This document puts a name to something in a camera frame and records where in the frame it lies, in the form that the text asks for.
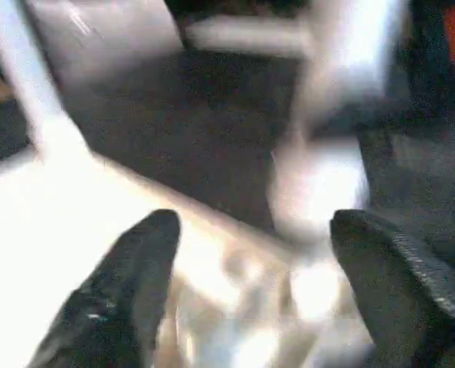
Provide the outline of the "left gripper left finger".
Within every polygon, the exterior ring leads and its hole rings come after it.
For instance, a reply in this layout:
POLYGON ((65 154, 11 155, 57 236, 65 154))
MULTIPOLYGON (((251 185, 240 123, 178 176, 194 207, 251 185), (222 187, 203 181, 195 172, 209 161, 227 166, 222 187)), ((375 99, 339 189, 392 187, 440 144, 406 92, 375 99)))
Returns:
POLYGON ((179 238, 180 218, 171 209, 157 209, 122 233, 62 304, 31 365, 150 363, 179 238))

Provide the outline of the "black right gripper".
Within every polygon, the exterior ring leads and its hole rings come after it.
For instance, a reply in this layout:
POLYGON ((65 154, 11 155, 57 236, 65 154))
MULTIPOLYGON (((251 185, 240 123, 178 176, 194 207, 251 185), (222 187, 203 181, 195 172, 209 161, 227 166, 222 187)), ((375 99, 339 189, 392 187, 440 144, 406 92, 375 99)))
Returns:
POLYGON ((408 1, 405 115, 455 111, 455 1, 408 1))

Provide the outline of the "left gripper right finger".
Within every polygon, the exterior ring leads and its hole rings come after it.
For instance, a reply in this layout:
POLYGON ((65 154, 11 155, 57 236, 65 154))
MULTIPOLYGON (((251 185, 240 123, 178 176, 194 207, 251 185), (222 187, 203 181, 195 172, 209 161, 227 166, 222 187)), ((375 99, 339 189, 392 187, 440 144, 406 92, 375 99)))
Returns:
POLYGON ((419 238, 362 210, 339 210, 331 240, 365 326, 373 367, 455 367, 455 269, 419 238))

